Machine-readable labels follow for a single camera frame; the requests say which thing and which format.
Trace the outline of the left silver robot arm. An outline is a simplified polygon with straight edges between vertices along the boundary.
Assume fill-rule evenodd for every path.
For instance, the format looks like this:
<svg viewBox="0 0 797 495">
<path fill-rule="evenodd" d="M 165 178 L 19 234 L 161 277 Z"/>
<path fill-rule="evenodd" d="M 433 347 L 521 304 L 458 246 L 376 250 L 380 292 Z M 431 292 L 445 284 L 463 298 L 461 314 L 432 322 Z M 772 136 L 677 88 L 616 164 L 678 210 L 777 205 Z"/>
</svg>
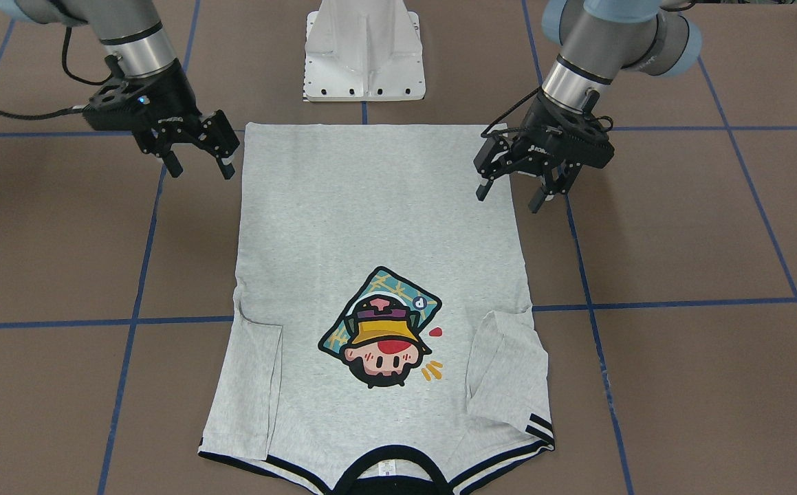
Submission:
<svg viewBox="0 0 797 495">
<path fill-rule="evenodd" d="M 690 1 L 549 1 L 543 34 L 560 52 L 528 103 L 522 123 L 498 129 L 490 123 L 474 157 L 485 200 L 496 179 L 527 173 L 540 179 L 529 204 L 539 211 L 556 195 L 566 195 L 584 167 L 602 169 L 614 157 L 609 116 L 594 107 L 622 70 L 650 76 L 676 76 L 696 63 L 702 34 L 682 16 Z"/>
</svg>

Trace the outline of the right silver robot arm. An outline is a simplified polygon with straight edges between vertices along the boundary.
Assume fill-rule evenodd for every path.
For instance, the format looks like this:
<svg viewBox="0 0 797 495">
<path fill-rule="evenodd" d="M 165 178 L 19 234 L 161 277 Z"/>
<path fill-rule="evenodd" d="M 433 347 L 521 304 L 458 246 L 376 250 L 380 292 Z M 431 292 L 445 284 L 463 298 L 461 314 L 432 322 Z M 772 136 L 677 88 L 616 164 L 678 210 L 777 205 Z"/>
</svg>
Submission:
<svg viewBox="0 0 797 495">
<path fill-rule="evenodd" d="M 88 25 L 105 50 L 110 76 L 80 109 L 95 131 L 126 131 L 143 153 L 178 177 L 172 147 L 192 144 L 212 155 L 225 179 L 240 141 L 216 110 L 204 115 L 180 57 L 151 1 L 0 1 L 13 19 L 36 24 Z"/>
</svg>

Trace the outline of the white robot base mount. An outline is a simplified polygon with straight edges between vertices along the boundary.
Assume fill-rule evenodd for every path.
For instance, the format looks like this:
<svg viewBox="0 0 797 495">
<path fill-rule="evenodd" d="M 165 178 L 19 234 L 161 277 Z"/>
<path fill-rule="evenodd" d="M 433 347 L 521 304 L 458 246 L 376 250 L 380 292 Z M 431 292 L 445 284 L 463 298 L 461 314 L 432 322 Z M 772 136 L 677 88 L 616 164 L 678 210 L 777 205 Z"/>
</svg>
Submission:
<svg viewBox="0 0 797 495">
<path fill-rule="evenodd" d="M 426 95 L 416 12 L 402 1 L 323 1 L 306 18 L 302 97 L 392 102 Z"/>
</svg>

